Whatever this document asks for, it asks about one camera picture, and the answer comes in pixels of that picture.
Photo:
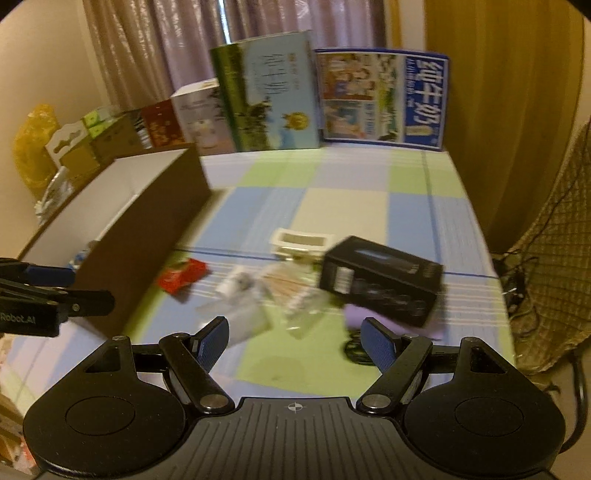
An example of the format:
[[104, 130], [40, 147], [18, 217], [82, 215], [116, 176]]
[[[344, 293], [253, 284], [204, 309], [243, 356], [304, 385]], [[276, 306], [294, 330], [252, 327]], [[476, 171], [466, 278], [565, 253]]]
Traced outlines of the purple tube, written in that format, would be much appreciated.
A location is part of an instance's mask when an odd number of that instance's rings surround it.
[[396, 335], [421, 335], [432, 340], [444, 338], [445, 326], [439, 318], [439, 313], [434, 313], [423, 327], [414, 327], [403, 322], [393, 321], [374, 311], [358, 305], [346, 304], [344, 307], [346, 327], [349, 330], [360, 330], [363, 321], [367, 317], [378, 320]]

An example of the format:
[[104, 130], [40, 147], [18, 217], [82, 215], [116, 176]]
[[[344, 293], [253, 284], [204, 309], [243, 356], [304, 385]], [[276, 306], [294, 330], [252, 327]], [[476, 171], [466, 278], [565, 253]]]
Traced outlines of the clear plastic bag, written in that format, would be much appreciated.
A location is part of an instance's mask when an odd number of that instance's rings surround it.
[[271, 328], [263, 305], [247, 293], [208, 302], [197, 307], [195, 315], [198, 329], [217, 316], [228, 319], [229, 346], [248, 341]]

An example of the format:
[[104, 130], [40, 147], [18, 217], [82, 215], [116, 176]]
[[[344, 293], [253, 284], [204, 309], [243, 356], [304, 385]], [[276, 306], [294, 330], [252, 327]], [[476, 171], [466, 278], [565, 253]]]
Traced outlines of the red snack packet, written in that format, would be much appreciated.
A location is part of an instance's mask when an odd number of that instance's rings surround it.
[[175, 295], [183, 288], [204, 278], [208, 273], [205, 262], [188, 258], [168, 266], [158, 277], [157, 285], [169, 295]]

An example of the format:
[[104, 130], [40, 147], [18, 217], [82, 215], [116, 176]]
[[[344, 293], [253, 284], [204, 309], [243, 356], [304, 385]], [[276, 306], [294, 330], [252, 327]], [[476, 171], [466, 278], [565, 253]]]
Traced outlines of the white pill bottle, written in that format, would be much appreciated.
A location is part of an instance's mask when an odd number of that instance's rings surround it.
[[242, 266], [236, 266], [217, 285], [215, 292], [224, 299], [233, 298], [256, 285], [256, 279]]

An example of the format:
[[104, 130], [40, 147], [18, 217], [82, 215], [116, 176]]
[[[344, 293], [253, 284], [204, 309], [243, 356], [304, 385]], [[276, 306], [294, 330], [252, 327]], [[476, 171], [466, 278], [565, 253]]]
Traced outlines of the black product box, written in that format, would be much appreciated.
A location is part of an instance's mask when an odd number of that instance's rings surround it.
[[384, 317], [422, 327], [437, 304], [444, 267], [356, 236], [322, 259], [318, 288]]

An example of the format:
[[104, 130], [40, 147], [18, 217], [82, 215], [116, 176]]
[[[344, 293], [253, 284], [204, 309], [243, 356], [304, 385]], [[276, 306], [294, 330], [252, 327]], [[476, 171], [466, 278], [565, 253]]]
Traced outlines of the bag of cotton swabs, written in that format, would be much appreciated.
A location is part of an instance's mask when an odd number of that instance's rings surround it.
[[325, 292], [315, 287], [308, 274], [293, 262], [267, 266], [259, 280], [287, 319], [317, 314], [325, 306]]

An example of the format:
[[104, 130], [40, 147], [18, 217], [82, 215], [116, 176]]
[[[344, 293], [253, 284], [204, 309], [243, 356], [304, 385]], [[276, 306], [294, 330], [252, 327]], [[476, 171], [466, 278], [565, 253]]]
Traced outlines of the white plastic clip holder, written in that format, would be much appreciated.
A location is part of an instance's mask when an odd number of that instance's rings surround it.
[[331, 234], [307, 233], [277, 228], [270, 238], [273, 253], [283, 258], [321, 260], [329, 247], [334, 244]]

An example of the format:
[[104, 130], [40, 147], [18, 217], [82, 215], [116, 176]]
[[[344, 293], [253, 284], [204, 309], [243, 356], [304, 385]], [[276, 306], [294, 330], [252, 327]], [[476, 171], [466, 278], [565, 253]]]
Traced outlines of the brown cardboard storage box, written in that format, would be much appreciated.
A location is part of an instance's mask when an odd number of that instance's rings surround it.
[[105, 337], [119, 335], [210, 197], [194, 145], [118, 158], [54, 212], [19, 257], [65, 266], [89, 247], [74, 286], [108, 290], [115, 305], [85, 325]]

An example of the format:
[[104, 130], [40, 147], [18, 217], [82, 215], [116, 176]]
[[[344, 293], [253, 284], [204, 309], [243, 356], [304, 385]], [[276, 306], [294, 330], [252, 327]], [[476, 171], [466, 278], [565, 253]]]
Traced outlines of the white crumpled plastic bag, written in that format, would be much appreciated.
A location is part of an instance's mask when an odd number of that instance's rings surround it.
[[49, 182], [42, 198], [35, 204], [35, 215], [42, 225], [73, 193], [74, 188], [68, 177], [69, 170], [60, 166], [55, 176]]

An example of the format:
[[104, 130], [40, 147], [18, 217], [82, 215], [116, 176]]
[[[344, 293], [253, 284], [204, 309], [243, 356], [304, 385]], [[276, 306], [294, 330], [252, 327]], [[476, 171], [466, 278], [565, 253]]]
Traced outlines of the yellow plastic bag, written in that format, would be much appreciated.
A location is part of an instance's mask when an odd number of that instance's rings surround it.
[[16, 169], [27, 189], [41, 200], [58, 167], [45, 146], [61, 128], [53, 107], [37, 105], [28, 115], [13, 140], [12, 154]]

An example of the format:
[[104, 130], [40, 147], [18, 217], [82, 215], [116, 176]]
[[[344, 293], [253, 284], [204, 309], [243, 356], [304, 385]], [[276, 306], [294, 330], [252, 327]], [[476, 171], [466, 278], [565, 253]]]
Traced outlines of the white cutout cardboard box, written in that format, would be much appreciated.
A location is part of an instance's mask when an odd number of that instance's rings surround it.
[[61, 159], [79, 144], [89, 138], [88, 130], [82, 120], [68, 123], [56, 130], [45, 149], [57, 167], [62, 165]]

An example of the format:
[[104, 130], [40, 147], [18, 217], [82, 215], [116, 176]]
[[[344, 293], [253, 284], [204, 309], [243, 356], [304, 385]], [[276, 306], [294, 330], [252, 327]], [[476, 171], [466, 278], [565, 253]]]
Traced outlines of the checkered bed sheet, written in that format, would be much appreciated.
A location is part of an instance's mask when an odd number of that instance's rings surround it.
[[190, 147], [114, 161], [23, 249], [108, 289], [107, 317], [10, 341], [1, 384], [28, 408], [108, 335], [154, 343], [223, 315], [214, 378], [243, 396], [358, 397], [377, 370], [346, 357], [365, 295], [400, 333], [514, 356], [499, 281], [451, 158], [385, 147], [199, 158]]

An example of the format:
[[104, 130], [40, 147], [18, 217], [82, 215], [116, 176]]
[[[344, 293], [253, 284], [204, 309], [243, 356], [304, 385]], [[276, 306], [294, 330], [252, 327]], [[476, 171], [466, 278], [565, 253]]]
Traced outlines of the brown cardboard carton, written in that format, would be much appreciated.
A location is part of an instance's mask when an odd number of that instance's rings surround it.
[[130, 116], [124, 115], [95, 138], [84, 130], [70, 143], [60, 162], [67, 170], [69, 180], [76, 184], [86, 180], [112, 160], [138, 154], [143, 150]]

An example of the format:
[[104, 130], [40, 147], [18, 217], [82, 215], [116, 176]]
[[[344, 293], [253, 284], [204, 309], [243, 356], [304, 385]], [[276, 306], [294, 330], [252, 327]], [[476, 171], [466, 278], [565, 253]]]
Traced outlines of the green tissue pack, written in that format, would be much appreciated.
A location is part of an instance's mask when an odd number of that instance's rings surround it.
[[114, 106], [101, 106], [82, 117], [82, 122], [89, 136], [94, 139], [112, 125], [120, 116], [120, 110]]

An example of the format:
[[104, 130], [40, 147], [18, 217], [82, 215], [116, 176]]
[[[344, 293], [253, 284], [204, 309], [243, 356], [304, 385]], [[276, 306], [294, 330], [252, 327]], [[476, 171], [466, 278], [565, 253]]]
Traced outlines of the red gift box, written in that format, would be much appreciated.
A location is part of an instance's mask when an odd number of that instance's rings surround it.
[[185, 142], [170, 99], [130, 111], [129, 114], [145, 149]]

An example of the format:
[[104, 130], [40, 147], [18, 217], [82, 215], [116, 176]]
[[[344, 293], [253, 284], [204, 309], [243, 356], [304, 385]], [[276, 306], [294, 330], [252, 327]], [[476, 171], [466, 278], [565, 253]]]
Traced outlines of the white gift box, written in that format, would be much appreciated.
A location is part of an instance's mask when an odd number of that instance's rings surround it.
[[184, 139], [201, 156], [235, 152], [216, 78], [184, 85], [170, 97]]

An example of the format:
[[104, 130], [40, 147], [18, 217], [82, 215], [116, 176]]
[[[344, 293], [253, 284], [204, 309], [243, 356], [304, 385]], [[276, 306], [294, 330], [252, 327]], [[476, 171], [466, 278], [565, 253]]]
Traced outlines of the purple curtain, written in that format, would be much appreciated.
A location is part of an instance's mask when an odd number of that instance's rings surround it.
[[311, 32], [322, 47], [385, 47], [382, 1], [85, 1], [90, 38], [111, 102], [124, 110], [213, 77], [211, 49]]

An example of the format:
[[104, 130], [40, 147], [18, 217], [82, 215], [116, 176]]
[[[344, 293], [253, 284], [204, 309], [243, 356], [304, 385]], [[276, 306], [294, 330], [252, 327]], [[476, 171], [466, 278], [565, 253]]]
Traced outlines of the green blue milk carton box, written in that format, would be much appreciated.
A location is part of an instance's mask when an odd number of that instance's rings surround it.
[[219, 97], [240, 152], [321, 144], [308, 31], [253, 37], [211, 49]]

